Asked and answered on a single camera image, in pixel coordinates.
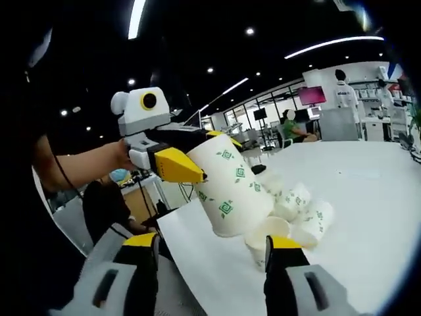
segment white wall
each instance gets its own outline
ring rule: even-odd
[[[221,128],[227,127],[223,112],[214,113],[210,117],[212,119],[215,130],[221,130]]]
[[[322,109],[331,109],[336,106],[334,99],[334,90],[336,87],[337,79],[335,77],[335,70],[341,69],[347,75],[349,81],[356,80],[376,80],[378,77],[379,66],[384,66],[386,69],[389,68],[389,62],[385,61],[366,61],[362,63],[352,63],[334,66],[325,69],[314,69],[303,73],[303,78],[307,84],[307,87],[322,86],[324,95],[326,96],[326,102],[321,103]],[[393,76],[399,72],[402,73],[400,67],[397,67]]]

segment ceiling light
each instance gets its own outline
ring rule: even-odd
[[[203,111],[204,109],[206,109],[209,106],[209,104],[206,104],[204,107],[202,107],[199,112]]]
[[[137,38],[137,32],[139,31],[140,19],[142,17],[143,7],[145,6],[146,0],[134,0],[132,16],[130,17],[129,35],[128,39]]]
[[[244,78],[242,81],[237,82],[236,84],[234,84],[232,87],[228,88],[227,90],[225,90],[224,92],[222,92],[222,94],[227,94],[228,92],[230,92],[231,90],[237,88],[240,84],[243,84],[244,82],[248,81],[248,78]]]
[[[247,34],[247,35],[253,35],[254,33],[255,33],[255,31],[254,31],[254,29],[252,29],[252,28],[247,28],[246,30],[245,30],[245,33]]]
[[[302,49],[302,50],[296,51],[295,53],[292,53],[288,56],[285,56],[284,58],[289,59],[289,58],[295,57],[297,55],[300,55],[302,53],[306,53],[307,51],[311,51],[313,49],[324,47],[324,46],[331,45],[331,44],[342,43],[343,41],[360,41],[360,40],[369,40],[369,39],[370,40],[377,40],[377,41],[384,41],[384,38],[381,38],[380,36],[353,36],[351,38],[340,38],[340,39],[337,39],[337,40],[335,39],[333,41],[327,41],[325,43],[310,46],[306,49]]]

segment yellow lens ring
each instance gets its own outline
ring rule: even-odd
[[[140,106],[142,107],[142,109],[144,109],[146,111],[150,111],[150,110],[153,110],[155,108],[155,106],[153,106],[152,108],[148,108],[148,107],[145,106],[144,99],[145,99],[145,96],[148,95],[148,94],[154,95],[155,96],[155,99],[157,98],[157,96],[155,95],[155,93],[150,92],[150,91],[145,92],[144,94],[142,94],[142,96],[140,97]]]

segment seated person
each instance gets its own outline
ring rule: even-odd
[[[316,135],[300,130],[297,123],[294,121],[294,110],[285,110],[283,116],[284,122],[282,123],[282,128],[284,129],[284,135],[287,139],[291,138],[294,143],[308,143],[317,141]]]
[[[132,234],[139,235],[155,231],[139,224],[130,215],[117,183],[127,175],[127,170],[117,169],[109,175],[91,182],[85,190],[83,209],[87,230],[96,244],[114,223],[122,225]]]

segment black ceiling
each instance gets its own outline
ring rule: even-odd
[[[128,91],[129,78],[136,79],[134,88],[143,88],[153,73],[170,106],[190,112],[250,78],[213,103],[205,111],[211,114],[231,106],[231,99],[238,102],[279,85],[279,77],[283,82],[300,78],[309,64],[325,68],[379,60],[378,53],[385,50],[379,41],[355,41],[285,60],[289,53],[316,43],[364,34],[354,13],[339,12],[330,0],[148,0],[139,37],[128,41],[133,2],[66,7],[54,25],[45,58],[30,73],[32,84],[45,95],[54,131],[50,139],[59,153],[118,139],[109,104],[115,92]],[[253,36],[246,36],[248,27],[254,28]],[[208,67],[213,67],[212,74]],[[72,113],[75,106],[82,110]],[[70,114],[60,117],[60,109]]]

